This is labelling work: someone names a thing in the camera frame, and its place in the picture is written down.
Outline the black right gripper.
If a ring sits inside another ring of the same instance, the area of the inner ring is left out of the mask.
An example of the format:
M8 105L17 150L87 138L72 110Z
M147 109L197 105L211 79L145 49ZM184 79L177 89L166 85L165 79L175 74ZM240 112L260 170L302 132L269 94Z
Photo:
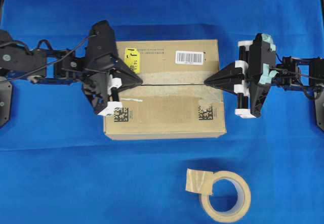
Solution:
M238 42L239 57L223 69L208 77L204 84L212 88L237 94L235 114L241 118L257 118L271 88L271 84L255 84L249 76L249 47L253 40Z

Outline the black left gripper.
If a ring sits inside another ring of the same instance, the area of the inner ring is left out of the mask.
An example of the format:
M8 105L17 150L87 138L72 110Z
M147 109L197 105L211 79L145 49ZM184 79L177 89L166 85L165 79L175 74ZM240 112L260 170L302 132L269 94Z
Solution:
M82 81L82 92L95 114L111 116L123 107L118 93L140 86L142 79L113 54L108 54L103 59L108 63L108 69L85 78Z

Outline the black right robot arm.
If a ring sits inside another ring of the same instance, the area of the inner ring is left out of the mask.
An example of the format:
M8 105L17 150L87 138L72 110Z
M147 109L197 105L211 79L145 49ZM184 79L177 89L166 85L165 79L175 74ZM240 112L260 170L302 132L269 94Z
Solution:
M258 118L273 86L302 92L314 102L316 124L323 129L323 59L283 57L279 63L274 44L263 40L238 42L239 58L204 84L236 95L235 114Z

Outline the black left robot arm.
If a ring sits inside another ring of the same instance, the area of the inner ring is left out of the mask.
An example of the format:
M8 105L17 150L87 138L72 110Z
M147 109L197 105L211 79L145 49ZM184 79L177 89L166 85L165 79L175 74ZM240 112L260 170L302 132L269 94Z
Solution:
M119 92L141 86L142 79L119 57L113 29L107 21L92 26L84 43L85 55L77 57L76 49L55 50L42 39L31 50L1 30L1 126L10 119L14 80L32 84L82 84L82 92L94 113L110 116L122 108Z

